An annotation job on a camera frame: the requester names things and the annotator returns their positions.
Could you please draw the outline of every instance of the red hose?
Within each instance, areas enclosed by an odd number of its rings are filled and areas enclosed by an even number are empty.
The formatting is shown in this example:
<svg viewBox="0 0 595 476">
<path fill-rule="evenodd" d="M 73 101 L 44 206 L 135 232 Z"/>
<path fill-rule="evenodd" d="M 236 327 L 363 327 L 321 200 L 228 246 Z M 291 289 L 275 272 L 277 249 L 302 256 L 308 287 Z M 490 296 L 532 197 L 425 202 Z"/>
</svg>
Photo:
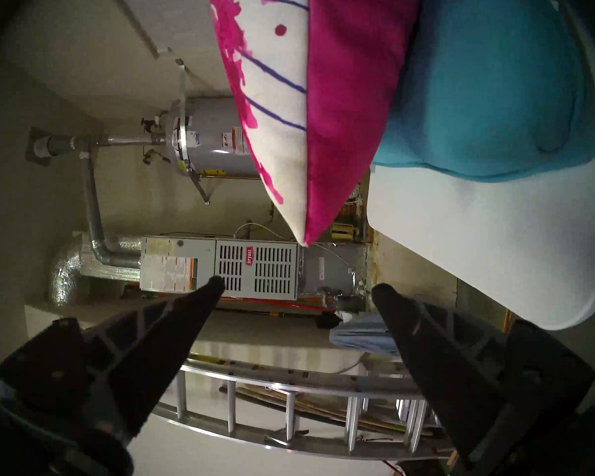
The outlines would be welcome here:
<svg viewBox="0 0 595 476">
<path fill-rule="evenodd" d="M 221 300 L 238 300 L 245 302 L 254 303 L 265 303 L 267 305 L 275 305 L 278 307 L 292 307 L 292 308 L 303 308 L 306 310 L 320 310 L 322 312 L 335 312 L 334 309 L 326 308 L 321 305 L 304 305 L 296 302 L 289 302 L 285 300 L 272 300 L 266 298 L 240 298 L 240 297 L 222 297 Z"/>
</svg>

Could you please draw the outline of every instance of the yellow label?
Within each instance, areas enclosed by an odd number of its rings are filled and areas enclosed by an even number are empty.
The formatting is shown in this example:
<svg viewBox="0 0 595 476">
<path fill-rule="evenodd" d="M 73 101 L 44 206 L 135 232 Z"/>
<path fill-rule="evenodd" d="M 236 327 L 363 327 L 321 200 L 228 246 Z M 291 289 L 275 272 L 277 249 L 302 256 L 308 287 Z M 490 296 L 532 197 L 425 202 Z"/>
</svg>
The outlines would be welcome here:
<svg viewBox="0 0 595 476">
<path fill-rule="evenodd" d="M 163 237 L 148 237 L 145 243 L 145 253 L 159 256 L 174 254 L 174 241 Z"/>
<path fill-rule="evenodd" d="M 226 177 L 227 172 L 220 169 L 203 169 L 200 171 L 201 174 L 213 177 Z"/>
</svg>

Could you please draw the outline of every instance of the bryant logo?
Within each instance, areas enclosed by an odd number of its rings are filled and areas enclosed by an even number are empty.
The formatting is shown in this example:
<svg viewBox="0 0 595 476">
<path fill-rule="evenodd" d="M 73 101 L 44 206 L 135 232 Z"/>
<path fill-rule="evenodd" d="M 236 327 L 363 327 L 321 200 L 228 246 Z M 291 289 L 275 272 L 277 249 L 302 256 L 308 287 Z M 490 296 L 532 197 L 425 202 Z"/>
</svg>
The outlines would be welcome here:
<svg viewBox="0 0 595 476">
<path fill-rule="evenodd" d="M 245 264 L 247 264 L 247 266 L 251 266 L 253 263 L 254 263 L 254 248 L 247 247 L 247 261 L 245 262 Z"/>
</svg>

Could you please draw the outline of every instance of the folded blue cloth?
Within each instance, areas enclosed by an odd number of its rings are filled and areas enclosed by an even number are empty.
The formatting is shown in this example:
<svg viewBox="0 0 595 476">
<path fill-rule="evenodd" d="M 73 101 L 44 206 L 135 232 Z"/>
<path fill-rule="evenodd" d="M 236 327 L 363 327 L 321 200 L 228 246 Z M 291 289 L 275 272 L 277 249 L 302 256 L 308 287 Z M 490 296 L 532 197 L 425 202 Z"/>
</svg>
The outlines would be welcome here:
<svg viewBox="0 0 595 476">
<path fill-rule="evenodd" d="M 379 314 L 353 319 L 330 330 L 329 340 L 343 348 L 399 356 L 395 340 Z"/>
<path fill-rule="evenodd" d="M 374 162 L 503 181 L 595 156 L 595 91 L 550 0 L 422 0 Z"/>
</svg>

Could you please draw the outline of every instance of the warning label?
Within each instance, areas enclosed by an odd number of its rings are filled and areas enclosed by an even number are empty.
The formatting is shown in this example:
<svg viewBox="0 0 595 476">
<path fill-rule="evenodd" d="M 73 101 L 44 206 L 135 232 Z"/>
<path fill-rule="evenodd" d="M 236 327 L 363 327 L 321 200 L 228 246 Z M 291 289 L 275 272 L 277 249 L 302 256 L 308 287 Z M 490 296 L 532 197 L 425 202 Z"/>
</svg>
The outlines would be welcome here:
<svg viewBox="0 0 595 476">
<path fill-rule="evenodd" d="M 141 289 L 164 293 L 194 290 L 194 259 L 146 254 L 141 260 Z"/>
</svg>

